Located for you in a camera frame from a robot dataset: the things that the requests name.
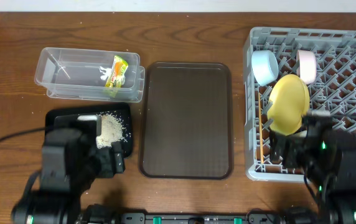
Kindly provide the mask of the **wooden chopstick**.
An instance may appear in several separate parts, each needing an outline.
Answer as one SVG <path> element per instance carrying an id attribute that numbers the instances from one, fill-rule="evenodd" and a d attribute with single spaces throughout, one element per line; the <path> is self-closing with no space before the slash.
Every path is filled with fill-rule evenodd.
<path id="1" fill-rule="evenodd" d="M 260 139 L 260 162 L 261 165 L 264 164 L 264 155 L 263 155 L 263 127 L 262 127 L 262 109 L 261 109 L 261 95 L 258 92 L 258 119 L 259 119 L 259 139 Z"/>

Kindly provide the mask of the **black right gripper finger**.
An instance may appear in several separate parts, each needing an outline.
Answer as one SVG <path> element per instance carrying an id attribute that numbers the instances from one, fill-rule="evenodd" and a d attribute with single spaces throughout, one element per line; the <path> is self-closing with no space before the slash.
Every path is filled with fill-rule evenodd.
<path id="1" fill-rule="evenodd" d="M 284 157 L 287 137 L 285 135 L 271 131 L 269 134 L 269 140 L 271 148 L 270 159 L 273 162 L 277 162 L 280 160 L 280 158 Z"/>
<path id="2" fill-rule="evenodd" d="M 302 150 L 302 138 L 286 138 L 283 150 L 283 166 L 287 169 L 298 168 L 297 155 Z"/>

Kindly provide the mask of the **cream white cup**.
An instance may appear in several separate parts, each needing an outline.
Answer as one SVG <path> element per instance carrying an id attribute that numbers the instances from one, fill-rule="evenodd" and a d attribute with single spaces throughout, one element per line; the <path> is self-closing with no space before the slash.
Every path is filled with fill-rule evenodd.
<path id="1" fill-rule="evenodd" d="M 307 136 L 307 130 L 293 134 L 293 136 L 297 138 L 305 138 Z"/>

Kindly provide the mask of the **green yellow snack wrapper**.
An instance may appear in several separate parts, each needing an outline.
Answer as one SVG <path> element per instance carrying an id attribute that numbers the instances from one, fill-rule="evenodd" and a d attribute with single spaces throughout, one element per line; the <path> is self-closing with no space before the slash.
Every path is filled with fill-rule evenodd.
<path id="1" fill-rule="evenodd" d="M 122 57 L 115 55 L 112 68 L 105 69 L 107 76 L 105 88 L 108 95 L 115 97 L 118 90 L 125 84 L 125 73 L 128 63 Z"/>

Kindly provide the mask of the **yellow plate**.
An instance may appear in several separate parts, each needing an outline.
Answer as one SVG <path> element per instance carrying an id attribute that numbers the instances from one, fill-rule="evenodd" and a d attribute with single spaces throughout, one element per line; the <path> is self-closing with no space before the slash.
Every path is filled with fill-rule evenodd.
<path id="1" fill-rule="evenodd" d="M 269 96 L 271 108 L 267 112 L 272 131 L 282 135 L 295 133 L 302 125 L 302 116 L 309 110 L 310 96 L 307 85 L 293 74 L 280 78 Z"/>

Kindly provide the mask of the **light blue bowl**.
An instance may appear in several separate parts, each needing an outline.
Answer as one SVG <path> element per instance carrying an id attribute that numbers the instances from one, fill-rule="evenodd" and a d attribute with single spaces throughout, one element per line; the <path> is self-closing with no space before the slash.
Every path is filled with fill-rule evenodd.
<path id="1" fill-rule="evenodd" d="M 275 81 L 279 74 L 277 59 L 270 50 L 254 51 L 251 55 L 251 70 L 260 86 Z"/>

